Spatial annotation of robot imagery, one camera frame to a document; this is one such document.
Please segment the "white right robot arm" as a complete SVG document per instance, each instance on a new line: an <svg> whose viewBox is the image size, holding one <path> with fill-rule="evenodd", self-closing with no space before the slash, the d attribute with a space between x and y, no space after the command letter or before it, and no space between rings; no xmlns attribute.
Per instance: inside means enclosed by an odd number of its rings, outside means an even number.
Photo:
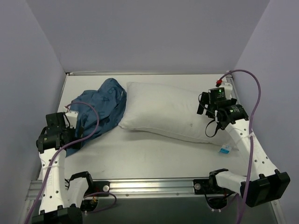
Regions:
<svg viewBox="0 0 299 224"><path fill-rule="evenodd" d="M223 87L209 89L199 95L197 114L205 114L216 123L215 130L225 131L234 141L243 159L248 160L246 176L226 168L211 171L207 190L235 192L249 207L255 207L282 197L290 183L287 172L280 172L271 162L252 130L248 116L235 98L227 98Z"/></svg>

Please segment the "blue white pillow label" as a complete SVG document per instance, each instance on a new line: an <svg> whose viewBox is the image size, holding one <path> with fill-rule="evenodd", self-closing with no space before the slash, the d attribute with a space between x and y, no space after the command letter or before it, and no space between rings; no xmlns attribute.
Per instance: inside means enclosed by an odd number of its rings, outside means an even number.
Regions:
<svg viewBox="0 0 299 224"><path fill-rule="evenodd" d="M231 150L232 150L232 147L230 145L223 144L220 147L219 152L222 154L229 154L231 152Z"/></svg>

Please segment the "aluminium back rail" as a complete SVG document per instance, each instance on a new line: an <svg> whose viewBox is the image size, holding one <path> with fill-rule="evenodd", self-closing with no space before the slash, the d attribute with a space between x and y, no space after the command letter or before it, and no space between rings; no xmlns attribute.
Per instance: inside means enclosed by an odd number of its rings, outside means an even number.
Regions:
<svg viewBox="0 0 299 224"><path fill-rule="evenodd" d="M208 72L162 72L162 71L73 71L69 76L108 76L108 75L223 75Z"/></svg>

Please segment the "white pillow with print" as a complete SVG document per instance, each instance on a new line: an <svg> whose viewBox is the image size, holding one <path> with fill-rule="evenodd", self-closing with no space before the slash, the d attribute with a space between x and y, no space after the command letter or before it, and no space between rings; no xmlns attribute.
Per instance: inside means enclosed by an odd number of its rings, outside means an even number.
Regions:
<svg viewBox="0 0 299 224"><path fill-rule="evenodd" d="M119 127L146 131L193 143L235 147L226 131L198 115L199 93L163 84L129 82L126 108Z"/></svg>

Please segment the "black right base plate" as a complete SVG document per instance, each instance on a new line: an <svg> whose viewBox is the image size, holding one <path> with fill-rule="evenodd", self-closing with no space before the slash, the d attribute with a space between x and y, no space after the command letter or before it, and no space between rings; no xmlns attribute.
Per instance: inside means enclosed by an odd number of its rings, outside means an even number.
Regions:
<svg viewBox="0 0 299 224"><path fill-rule="evenodd" d="M196 195L228 195L233 193L231 190L211 185L207 178L193 179L193 190Z"/></svg>

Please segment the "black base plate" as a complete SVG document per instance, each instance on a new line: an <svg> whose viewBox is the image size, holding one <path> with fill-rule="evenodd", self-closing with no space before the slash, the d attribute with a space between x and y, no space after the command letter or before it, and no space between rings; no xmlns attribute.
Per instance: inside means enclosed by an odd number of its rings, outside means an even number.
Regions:
<svg viewBox="0 0 299 224"><path fill-rule="evenodd" d="M109 181L93 181L93 186L91 189L88 189L85 193L85 196L95 192L109 192L110 191L110 182Z"/></svg>
<svg viewBox="0 0 299 224"><path fill-rule="evenodd" d="M231 190L211 185L207 178L193 179L193 190L196 195L228 195L233 193Z"/></svg>

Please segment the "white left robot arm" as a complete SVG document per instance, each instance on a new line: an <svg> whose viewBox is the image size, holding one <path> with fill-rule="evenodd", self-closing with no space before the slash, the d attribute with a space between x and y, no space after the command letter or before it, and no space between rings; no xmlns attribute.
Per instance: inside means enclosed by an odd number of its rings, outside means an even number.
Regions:
<svg viewBox="0 0 299 224"><path fill-rule="evenodd" d="M81 143L76 137L78 112L58 112L46 115L47 126L42 130L36 145L42 165L42 187L37 198L41 200L33 224L81 224L80 209L84 196L94 191L94 183L87 172L76 173L65 186L64 165L66 149L71 142Z"/></svg>

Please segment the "aluminium front rail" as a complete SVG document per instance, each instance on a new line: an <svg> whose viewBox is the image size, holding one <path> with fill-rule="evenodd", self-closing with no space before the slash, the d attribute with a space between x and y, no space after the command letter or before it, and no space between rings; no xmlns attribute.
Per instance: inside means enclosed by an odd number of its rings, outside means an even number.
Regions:
<svg viewBox="0 0 299 224"><path fill-rule="evenodd" d="M93 181L109 181L109 192L98 192L95 197L110 198L111 194L119 199L152 199L152 198L180 198L180 197L200 197L193 190L193 179L203 178L164 178L164 179L110 179ZM85 196L88 189L93 186L93 181L86 177L79 177L74 180L63 180L61 187L53 187L51 191L43 190L40 199L54 199L59 194L65 194L68 200L74 199L80 190L84 191L81 195Z"/></svg>

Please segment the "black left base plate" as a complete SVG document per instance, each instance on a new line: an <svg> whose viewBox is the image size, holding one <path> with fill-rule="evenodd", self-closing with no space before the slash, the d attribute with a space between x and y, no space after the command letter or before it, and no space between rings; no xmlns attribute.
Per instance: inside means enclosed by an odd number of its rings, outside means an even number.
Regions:
<svg viewBox="0 0 299 224"><path fill-rule="evenodd" d="M95 192L109 192L110 191L110 182L109 181L93 181L93 186L91 189L88 189L85 193L85 196Z"/></svg>

